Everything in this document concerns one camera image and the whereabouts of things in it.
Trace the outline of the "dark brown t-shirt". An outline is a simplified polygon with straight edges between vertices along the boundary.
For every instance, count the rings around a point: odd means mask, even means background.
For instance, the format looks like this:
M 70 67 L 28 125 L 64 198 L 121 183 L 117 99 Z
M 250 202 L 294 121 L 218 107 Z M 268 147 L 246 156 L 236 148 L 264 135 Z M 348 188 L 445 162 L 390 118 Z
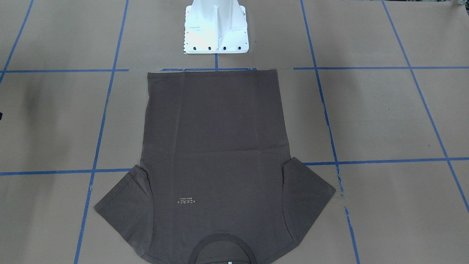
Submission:
M 271 264 L 336 189 L 290 155 L 276 70 L 148 73 L 140 164 L 94 207 L 152 264 Z

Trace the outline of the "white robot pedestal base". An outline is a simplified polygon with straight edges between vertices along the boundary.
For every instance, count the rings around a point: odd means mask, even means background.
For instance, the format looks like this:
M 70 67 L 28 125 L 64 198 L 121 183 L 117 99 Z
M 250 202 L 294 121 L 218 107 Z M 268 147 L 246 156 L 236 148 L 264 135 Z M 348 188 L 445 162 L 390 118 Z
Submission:
M 249 51 L 246 8 L 237 0 L 194 0 L 185 8 L 185 54 Z

